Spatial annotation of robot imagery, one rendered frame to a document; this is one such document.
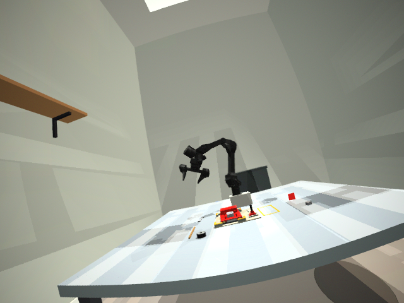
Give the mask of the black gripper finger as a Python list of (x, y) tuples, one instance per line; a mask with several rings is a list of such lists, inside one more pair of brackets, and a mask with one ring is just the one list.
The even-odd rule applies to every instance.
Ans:
[(199, 179), (198, 179), (198, 184), (199, 184), (204, 178), (206, 178), (206, 172), (202, 172), (202, 171), (201, 171), (201, 175), (200, 175), (200, 177), (199, 177)]
[(181, 172), (182, 172), (182, 181), (184, 181), (185, 176), (186, 176), (186, 170), (185, 170), (185, 168), (181, 168)]

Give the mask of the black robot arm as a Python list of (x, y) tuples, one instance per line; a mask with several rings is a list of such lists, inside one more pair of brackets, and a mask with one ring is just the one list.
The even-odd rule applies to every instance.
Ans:
[(232, 196), (242, 194), (239, 187), (241, 186), (241, 181), (237, 179), (237, 176), (235, 174), (235, 151), (237, 149), (237, 144), (235, 141), (221, 138), (212, 143), (201, 145), (197, 149), (194, 149), (188, 145), (187, 148), (184, 150), (183, 154), (191, 159), (190, 160), (191, 165), (198, 165), (198, 167), (200, 168), (200, 165), (202, 165), (203, 160), (206, 159), (205, 155), (203, 154), (218, 145), (222, 145), (224, 148), (226, 148), (226, 151), (228, 153), (229, 172), (225, 176), (225, 181), (228, 187), (231, 187), (232, 189), (233, 194)]

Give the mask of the small black toy tyre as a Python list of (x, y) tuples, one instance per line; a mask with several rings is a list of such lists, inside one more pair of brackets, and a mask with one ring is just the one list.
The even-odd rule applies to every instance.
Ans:
[(196, 234), (196, 236), (197, 236), (197, 238), (206, 237), (206, 232), (205, 232), (205, 231), (198, 232), (198, 233)]

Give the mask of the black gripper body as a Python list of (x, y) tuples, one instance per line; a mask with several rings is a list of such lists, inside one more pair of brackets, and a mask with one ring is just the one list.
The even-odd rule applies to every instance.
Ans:
[(206, 172), (206, 177), (209, 177), (210, 175), (210, 170), (203, 168), (203, 170), (200, 170), (200, 168), (198, 167), (198, 165), (191, 165), (191, 168), (187, 167), (186, 165), (180, 164), (179, 166), (179, 170), (181, 172), (181, 168), (185, 168), (186, 172), (191, 171), (191, 172), (197, 172), (197, 173), (201, 173), (202, 172)]

